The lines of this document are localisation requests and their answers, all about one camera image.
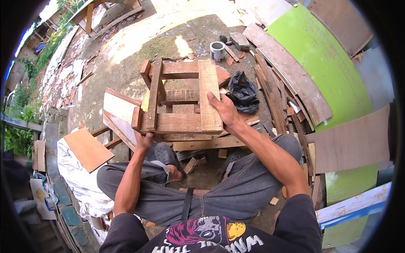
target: concrete ground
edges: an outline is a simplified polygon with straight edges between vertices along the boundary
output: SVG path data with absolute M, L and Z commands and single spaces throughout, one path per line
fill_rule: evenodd
M 147 86 L 139 70 L 145 60 L 154 61 L 161 57 L 165 61 L 183 61 L 188 53 L 194 53 L 196 60 L 206 60 L 210 57 L 209 44 L 218 41 L 219 35 L 229 38 L 231 32 L 244 31 L 235 4 L 228 0 L 145 0 L 141 3 L 145 9 L 142 17 L 118 26 L 117 29 L 120 30 L 110 41 L 104 43 L 90 38 L 85 41 L 82 59 L 90 58 L 98 50 L 100 53 L 95 63 L 89 63 L 86 68 L 86 72 L 93 71 L 93 75 L 83 83 L 82 99 L 77 101 L 74 98 L 72 104 L 75 106 L 69 109 L 68 131 L 78 127 L 80 122 L 90 131 L 104 126 L 102 108 L 107 87 L 142 102 Z M 230 48 L 235 54 L 239 53 L 234 45 Z M 253 66 L 257 63 L 249 53 L 232 66 L 228 66 L 225 61 L 217 64 L 226 68 L 230 74 L 243 70 L 249 80 L 256 83 Z M 197 85 L 198 80 L 168 80 L 165 87 L 167 90 L 196 89 Z M 257 98 L 260 105 L 256 116 L 261 124 L 266 122 L 271 126 L 271 115 L 261 91 Z M 193 106 L 173 106 L 173 113 L 180 111 L 192 113 Z M 158 112 L 165 112 L 165 107 L 159 108 Z M 107 132 L 97 139 L 106 144 L 108 137 Z M 128 147 L 124 143 L 111 151 L 115 154 L 111 162 L 128 160 Z M 208 152 L 207 161 L 207 164 L 195 168 L 186 181 L 169 183 L 168 187 L 213 188 L 218 177 L 217 172 L 225 159 L 218 158 L 215 149 Z M 273 232 L 274 214 L 282 209 L 286 201 L 281 192 L 276 197 L 280 199 L 277 205 L 268 204 L 264 207 L 260 216 L 251 222 L 252 226 L 270 234 Z M 153 237 L 162 229 L 155 226 L 146 231 L 149 237 Z

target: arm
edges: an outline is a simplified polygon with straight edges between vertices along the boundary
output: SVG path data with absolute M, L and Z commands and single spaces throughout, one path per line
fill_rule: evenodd
M 310 195 L 305 174 L 289 153 L 248 126 L 226 95 L 220 94 L 221 101 L 211 92 L 207 97 L 210 104 L 220 113 L 222 121 L 226 124 L 225 130 L 252 150 L 271 174 L 285 185 L 290 197 L 301 193 Z
M 142 136 L 140 133 L 136 131 L 134 132 L 137 145 L 134 150 L 134 155 L 125 170 L 121 182 L 119 183 L 117 193 L 115 194 L 115 216 L 121 213 L 134 213 L 136 202 L 139 197 L 143 160 L 148 148 L 153 144 L 152 133 L 147 133 L 145 136 Z

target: black plastic bag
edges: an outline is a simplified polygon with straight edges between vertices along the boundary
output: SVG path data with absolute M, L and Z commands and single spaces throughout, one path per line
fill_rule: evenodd
M 229 81 L 228 87 L 230 93 L 226 95 L 232 100 L 238 111 L 249 114 L 257 111 L 259 100 L 256 98 L 256 86 L 249 81 L 242 70 L 236 71 Z

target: hand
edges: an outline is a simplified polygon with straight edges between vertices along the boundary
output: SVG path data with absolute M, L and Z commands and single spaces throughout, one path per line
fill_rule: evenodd
M 225 94 L 220 93 L 221 101 L 219 101 L 212 92 L 207 93 L 207 98 L 209 103 L 214 106 L 220 113 L 220 117 L 224 124 L 224 129 L 234 134 L 236 127 L 243 123 L 242 118 L 238 114 L 238 111 L 235 108 L 232 100 L 228 98 Z
M 153 133 L 148 132 L 145 136 L 134 130 L 136 138 L 136 148 L 140 150 L 147 150 L 153 145 Z

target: blue strip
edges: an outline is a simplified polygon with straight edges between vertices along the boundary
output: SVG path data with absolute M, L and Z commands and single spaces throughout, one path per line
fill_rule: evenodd
M 385 201 L 377 203 L 377 204 L 372 205 L 372 206 L 365 207 L 363 209 L 360 209 L 360 210 L 357 210 L 357 211 L 354 211 L 354 212 L 351 212 L 351 213 L 348 213 L 346 215 L 342 215 L 342 216 L 334 218 L 332 220 L 328 220 L 328 221 L 319 223 L 319 227 L 322 229 L 322 224 L 328 223 L 327 225 L 324 226 L 323 229 L 325 229 L 327 227 L 333 227 L 333 226 L 336 226 L 338 224 L 341 224 L 341 223 L 344 223 L 344 222 L 347 222 L 347 221 L 351 221 L 353 219 L 357 219 L 357 218 L 360 218 L 360 217 L 363 217 L 363 216 L 366 216 L 366 215 L 371 215 L 373 213 L 379 213 L 384 208 L 384 204 L 385 204 Z

